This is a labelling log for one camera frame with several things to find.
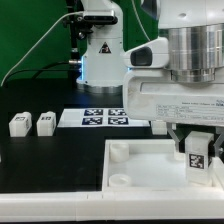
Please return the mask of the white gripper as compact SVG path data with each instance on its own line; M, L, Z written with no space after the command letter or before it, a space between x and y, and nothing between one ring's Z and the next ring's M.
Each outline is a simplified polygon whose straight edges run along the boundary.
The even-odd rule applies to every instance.
M168 122L178 153L182 134L173 123L224 127L224 69L205 83L177 83L163 69L130 70L124 77L123 106L132 119Z

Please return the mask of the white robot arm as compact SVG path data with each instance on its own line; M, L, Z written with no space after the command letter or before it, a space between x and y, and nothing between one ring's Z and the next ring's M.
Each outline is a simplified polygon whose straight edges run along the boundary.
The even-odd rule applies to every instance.
M133 119L224 128L224 0L141 0L156 39L123 49L123 13L113 0L81 0L90 26L77 84L123 92Z

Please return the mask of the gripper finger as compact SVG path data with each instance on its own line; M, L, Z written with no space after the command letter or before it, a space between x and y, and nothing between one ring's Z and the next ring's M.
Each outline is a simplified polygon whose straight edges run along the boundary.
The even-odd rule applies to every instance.
M219 157L221 154L221 145L224 143L224 127L215 129L214 156Z

